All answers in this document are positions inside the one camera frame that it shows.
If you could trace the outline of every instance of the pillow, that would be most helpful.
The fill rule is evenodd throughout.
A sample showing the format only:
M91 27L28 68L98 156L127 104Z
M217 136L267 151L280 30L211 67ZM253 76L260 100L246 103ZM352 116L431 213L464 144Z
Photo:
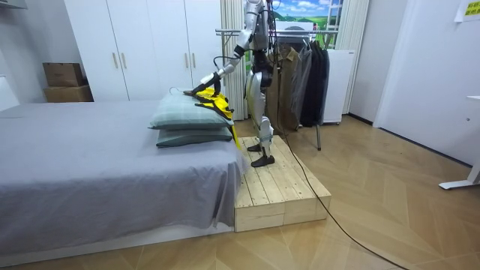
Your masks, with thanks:
M228 127L208 130L159 130L157 146L159 148L185 146L191 143L230 141L232 134Z
M167 94L158 104L157 111L150 121L153 129L211 129L233 125L213 109L195 106L199 101L183 93Z

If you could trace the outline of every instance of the bed frame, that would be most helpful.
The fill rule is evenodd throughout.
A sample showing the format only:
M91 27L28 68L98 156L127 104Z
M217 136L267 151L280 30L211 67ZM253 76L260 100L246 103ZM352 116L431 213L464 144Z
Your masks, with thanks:
M102 251L112 251L121 248L132 248L140 245L150 245L198 236L208 236L216 233L228 233L232 231L233 227L227 226L224 223L218 223L217 228L210 226L207 229L198 229L192 226L183 225L166 226L148 232L141 232L93 244L83 244L76 247L63 247L55 250L2 256L0 257L0 267L92 254Z

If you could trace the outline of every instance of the gray bed sheet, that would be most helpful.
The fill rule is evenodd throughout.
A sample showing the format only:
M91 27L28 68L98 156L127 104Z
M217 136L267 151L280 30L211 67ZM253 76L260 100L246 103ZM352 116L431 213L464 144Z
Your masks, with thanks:
M155 146L157 101L0 112L0 255L169 225L233 226L246 163L234 142Z

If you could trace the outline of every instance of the paper sign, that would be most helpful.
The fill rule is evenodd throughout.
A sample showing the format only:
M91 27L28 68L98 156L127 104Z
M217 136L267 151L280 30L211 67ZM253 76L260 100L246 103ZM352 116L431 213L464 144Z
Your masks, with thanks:
M480 20L480 1L463 0L455 17L455 22Z

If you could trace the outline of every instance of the hanging jacket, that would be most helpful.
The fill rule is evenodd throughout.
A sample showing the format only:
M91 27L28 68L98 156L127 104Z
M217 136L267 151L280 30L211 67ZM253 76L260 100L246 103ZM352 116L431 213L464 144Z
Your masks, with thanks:
M300 115L302 114L303 100L305 98L305 89L307 88L308 75L312 65L312 50L310 47L304 47L298 53L299 61L297 62L297 68L292 78L294 85L292 92L292 100L290 103L290 109L295 113L295 120L297 126L300 123Z
M273 55L268 56L273 62ZM283 129L296 130L298 125L295 113L291 110L291 97L294 85L293 74L296 72L299 54L289 48L278 54L278 61L282 67L280 78L280 92L278 91L278 69L275 65L271 85L266 91L265 114L270 119L271 126L277 133L283 133Z
M319 122L320 96L323 96L323 54L315 42L310 43L310 48L312 49L311 69L300 115L300 124L305 127L312 127Z

